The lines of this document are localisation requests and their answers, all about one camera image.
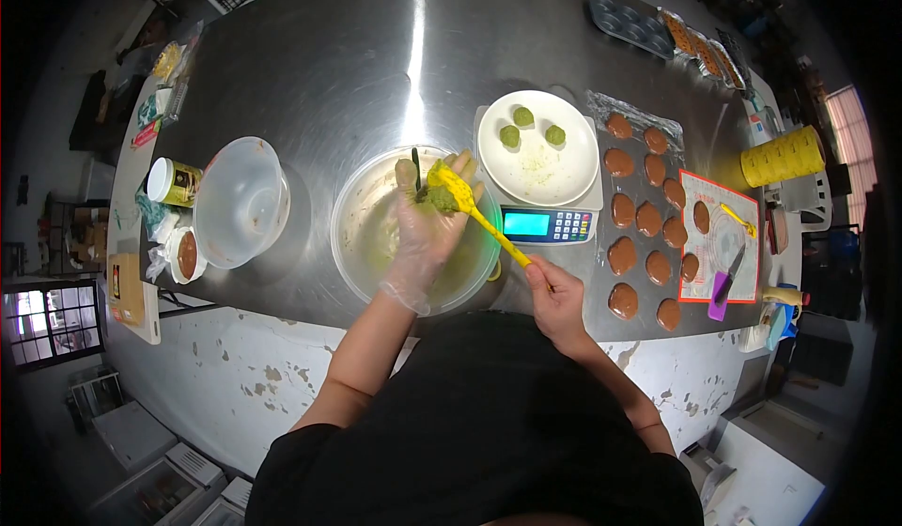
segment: black shirt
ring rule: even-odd
[[[474,312],[420,340],[363,416],[272,442],[248,524],[484,524],[525,512],[701,524],[688,471],[652,454],[532,317]]]

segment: plastic glove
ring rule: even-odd
[[[467,183],[476,172],[476,160],[469,150],[445,157],[447,163]],[[445,267],[467,226],[466,213],[442,213],[431,203],[417,203],[417,166],[412,160],[395,164],[396,209],[398,211],[398,252],[379,287],[418,315],[429,314],[429,289]],[[474,202],[484,191],[482,182],[473,187]]]

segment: green dough ball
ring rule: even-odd
[[[563,145],[564,141],[567,140],[567,133],[561,127],[552,125],[545,131],[545,140],[548,141],[549,145]]]
[[[435,208],[443,213],[459,210],[454,194],[452,194],[444,185],[429,187],[426,191],[426,201],[435,205]]]
[[[499,133],[499,137],[501,137],[502,144],[505,147],[514,148],[520,143],[520,131],[516,126],[513,125],[502,127],[502,131],[501,133]]]
[[[516,126],[530,126],[535,119],[532,118],[532,111],[526,108],[517,108],[513,112],[513,122]]]

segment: clear plastic bowl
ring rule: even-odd
[[[417,146],[423,181],[436,160],[451,153]],[[398,247],[398,218],[394,212],[394,165],[410,158],[411,148],[378,155],[357,169],[344,185],[332,213],[332,256],[344,282],[364,302],[379,289]],[[501,208],[489,192],[477,205],[495,227],[501,227]],[[501,245],[469,219],[460,244],[429,293],[429,316],[454,309],[480,290],[495,268]]]
[[[200,179],[194,201],[197,249],[217,268],[247,263],[276,241],[290,206],[285,173],[270,144],[258,137],[233,140]]]

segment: scale display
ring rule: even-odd
[[[592,211],[502,207],[504,236],[531,244],[574,244],[590,239]]]

